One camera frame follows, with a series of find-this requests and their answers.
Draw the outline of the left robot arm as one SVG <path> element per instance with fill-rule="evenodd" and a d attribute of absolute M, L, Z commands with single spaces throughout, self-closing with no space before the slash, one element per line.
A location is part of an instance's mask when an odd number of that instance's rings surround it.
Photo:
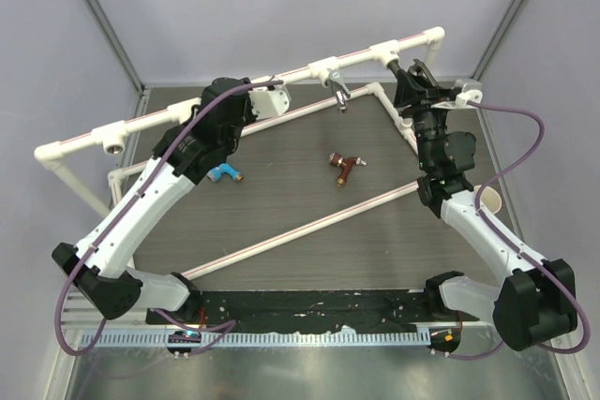
<path fill-rule="evenodd" d="M 134 186 L 76 244 L 59 244 L 52 259 L 71 285 L 107 320 L 134 307 L 161 309 L 192 322 L 201 294 L 181 274 L 149 274 L 128 261 L 158 221 L 238 146 L 254 122 L 248 79 L 218 78 L 202 91 L 188 119 L 168 129 Z"/>

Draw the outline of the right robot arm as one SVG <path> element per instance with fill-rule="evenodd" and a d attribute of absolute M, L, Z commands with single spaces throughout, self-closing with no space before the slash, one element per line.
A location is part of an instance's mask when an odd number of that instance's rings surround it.
<path fill-rule="evenodd" d="M 466 177 L 475 166 L 476 137 L 447 129 L 451 110 L 479 107 L 478 83 L 444 88 L 420 60 L 408 69 L 398 62 L 387 67 L 397 81 L 393 106 L 413 122 L 424 173 L 417 180 L 420 201 L 467 241 L 500 283 L 494 288 L 462 274 L 444 274 L 423 298 L 427 315 L 443 320 L 459 311 L 481 319 L 516 351 L 573 332 L 583 318 L 573 269 L 534 251 L 489 210 L 481 199 L 484 190 Z"/>

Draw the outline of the white PVC pipe frame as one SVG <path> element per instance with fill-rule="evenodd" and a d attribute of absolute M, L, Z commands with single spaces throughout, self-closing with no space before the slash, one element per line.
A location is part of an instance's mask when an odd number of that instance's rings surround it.
<path fill-rule="evenodd" d="M 92 129 L 80 136 L 42 144 L 36 160 L 56 174 L 102 220 L 76 245 L 76 255 L 88 270 L 117 279 L 132 274 L 132 257 L 150 230 L 213 168 L 224 163 L 247 134 L 337 106 L 346 111 L 350 100 L 378 95 L 381 86 L 370 83 L 349 90 L 342 69 L 366 62 L 384 67 L 399 60 L 401 52 L 426 47 L 425 59 L 434 61 L 445 31 L 437 26 L 410 37 L 374 44 L 367 49 L 328 57 L 275 76 L 255 80 L 221 78 L 199 97 L 129 120 Z M 168 136 L 144 165 L 124 169 L 138 180 L 125 197 L 103 205 L 65 165 L 66 156 L 92 146 L 110 154 L 126 148 L 131 135 L 154 126 L 172 125 Z"/>

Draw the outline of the dark bronze faucet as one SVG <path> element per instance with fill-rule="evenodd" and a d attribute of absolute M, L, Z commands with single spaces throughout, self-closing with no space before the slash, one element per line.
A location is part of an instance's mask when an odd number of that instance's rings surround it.
<path fill-rule="evenodd" d="M 386 67 L 394 74 L 395 77 L 402 72 L 402 68 L 398 59 L 390 61 Z"/>

